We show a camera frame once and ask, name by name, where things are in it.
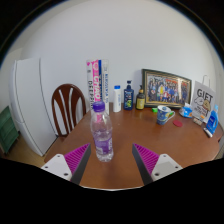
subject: framed picture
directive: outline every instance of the framed picture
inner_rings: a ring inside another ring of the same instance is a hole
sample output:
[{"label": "framed picture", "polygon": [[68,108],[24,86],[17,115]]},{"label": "framed picture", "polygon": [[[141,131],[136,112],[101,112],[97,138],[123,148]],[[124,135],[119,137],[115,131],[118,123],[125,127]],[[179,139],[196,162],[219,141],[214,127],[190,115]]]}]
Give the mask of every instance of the framed picture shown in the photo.
[{"label": "framed picture", "polygon": [[145,94],[145,107],[164,105],[179,109],[190,104],[190,79],[171,73],[142,69],[142,87]]}]

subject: box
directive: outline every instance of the box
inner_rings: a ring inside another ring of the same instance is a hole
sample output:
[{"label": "box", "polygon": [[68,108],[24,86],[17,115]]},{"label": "box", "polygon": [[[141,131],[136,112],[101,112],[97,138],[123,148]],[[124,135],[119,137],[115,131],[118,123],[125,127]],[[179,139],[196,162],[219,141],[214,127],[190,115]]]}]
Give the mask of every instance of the box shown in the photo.
[{"label": "box", "polygon": [[89,59],[87,65],[87,84],[91,114],[93,103],[104,101],[105,110],[109,115],[109,61],[106,59]]}]

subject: wooden table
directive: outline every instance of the wooden table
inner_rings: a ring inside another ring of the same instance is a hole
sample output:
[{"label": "wooden table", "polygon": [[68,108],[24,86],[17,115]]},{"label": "wooden table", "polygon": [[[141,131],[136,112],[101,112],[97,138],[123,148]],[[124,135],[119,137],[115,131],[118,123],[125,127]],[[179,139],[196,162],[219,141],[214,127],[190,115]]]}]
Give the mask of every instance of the wooden table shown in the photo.
[{"label": "wooden table", "polygon": [[[219,152],[218,140],[221,138],[220,127],[217,134],[209,138],[203,127],[179,114],[171,118],[165,125],[156,123],[157,114],[152,108],[132,111],[112,112],[110,118],[113,125],[114,157],[108,162],[98,161],[94,140],[90,131],[90,112],[77,124],[65,139],[60,139],[48,151],[45,162],[55,154],[66,154],[84,144],[91,144],[91,155],[83,173],[80,185],[100,189],[127,189],[143,186],[136,161],[132,154],[132,144],[136,143],[157,154],[166,153],[183,168],[213,160]],[[173,124],[174,120],[183,123],[182,127]]]}]

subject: chair backrest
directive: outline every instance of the chair backrest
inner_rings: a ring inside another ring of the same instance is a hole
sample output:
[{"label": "chair backrest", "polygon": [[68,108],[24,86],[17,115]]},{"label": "chair backrest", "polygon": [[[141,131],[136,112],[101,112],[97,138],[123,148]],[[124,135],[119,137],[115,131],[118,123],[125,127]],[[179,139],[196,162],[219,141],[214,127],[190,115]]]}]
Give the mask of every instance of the chair backrest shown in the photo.
[{"label": "chair backrest", "polygon": [[[52,105],[52,112],[55,122],[55,127],[58,132],[58,136],[60,137],[66,137],[70,131],[72,131],[72,121],[74,127],[76,126],[76,106],[77,102],[81,98],[82,101],[82,110],[83,110],[83,116],[86,114],[86,104],[85,104],[85,98],[82,93],[82,91],[75,85],[72,84],[63,84],[60,85],[53,93],[52,99],[51,99],[51,105]],[[58,119],[56,116],[56,110],[55,110],[55,101],[58,104],[58,107],[60,109],[63,123],[65,126],[66,134],[61,133],[61,129],[58,124]]]}]

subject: small bottle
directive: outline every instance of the small bottle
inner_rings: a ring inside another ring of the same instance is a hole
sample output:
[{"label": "small bottle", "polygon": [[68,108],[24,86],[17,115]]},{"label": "small bottle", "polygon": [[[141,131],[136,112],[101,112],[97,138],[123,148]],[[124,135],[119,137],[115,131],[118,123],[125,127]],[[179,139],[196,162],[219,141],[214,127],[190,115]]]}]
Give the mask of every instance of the small bottle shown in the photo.
[{"label": "small bottle", "polygon": [[93,114],[90,123],[91,132],[96,146],[96,156],[102,162],[109,162],[114,155],[112,147],[112,124],[105,111],[105,103],[93,103]]},{"label": "small bottle", "polygon": [[127,88],[124,89],[124,109],[132,110],[134,90],[131,88],[131,85],[130,85],[131,81],[127,81],[127,83],[128,83]]},{"label": "small bottle", "polygon": [[213,135],[215,133],[215,129],[218,126],[218,106],[215,105],[214,110],[211,112],[211,115],[208,119],[206,128]]},{"label": "small bottle", "polygon": [[139,93],[136,96],[135,108],[138,110],[142,110],[144,106],[145,106],[145,94],[143,93],[142,85],[140,85]]},{"label": "small bottle", "polygon": [[119,112],[120,110],[121,110],[121,87],[114,86],[113,112]]}]

